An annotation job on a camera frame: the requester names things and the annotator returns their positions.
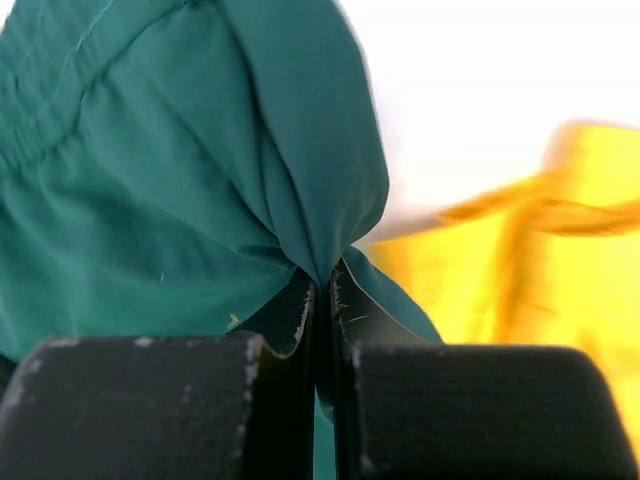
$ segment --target white background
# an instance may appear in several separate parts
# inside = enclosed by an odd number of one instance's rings
[[[391,175],[371,238],[535,172],[567,120],[640,126],[640,0],[337,1]]]

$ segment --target yellow cloth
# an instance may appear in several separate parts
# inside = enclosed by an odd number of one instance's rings
[[[549,160],[441,227],[373,245],[374,262],[446,342],[588,353],[640,458],[640,132],[567,127]]]

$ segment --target green cloth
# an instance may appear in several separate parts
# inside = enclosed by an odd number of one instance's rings
[[[51,335],[220,335],[344,255],[388,190],[359,49],[330,0],[17,0],[0,37],[0,352]],[[317,416],[316,478],[333,478]]]

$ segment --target yellow fabric fold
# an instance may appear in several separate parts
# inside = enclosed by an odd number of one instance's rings
[[[548,163],[372,255],[446,342],[588,353],[640,458],[640,132],[568,126]]]

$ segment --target blurry yellow cloth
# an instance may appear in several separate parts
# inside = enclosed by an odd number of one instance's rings
[[[571,126],[544,173],[372,246],[448,343],[576,347],[640,458],[640,132]]]

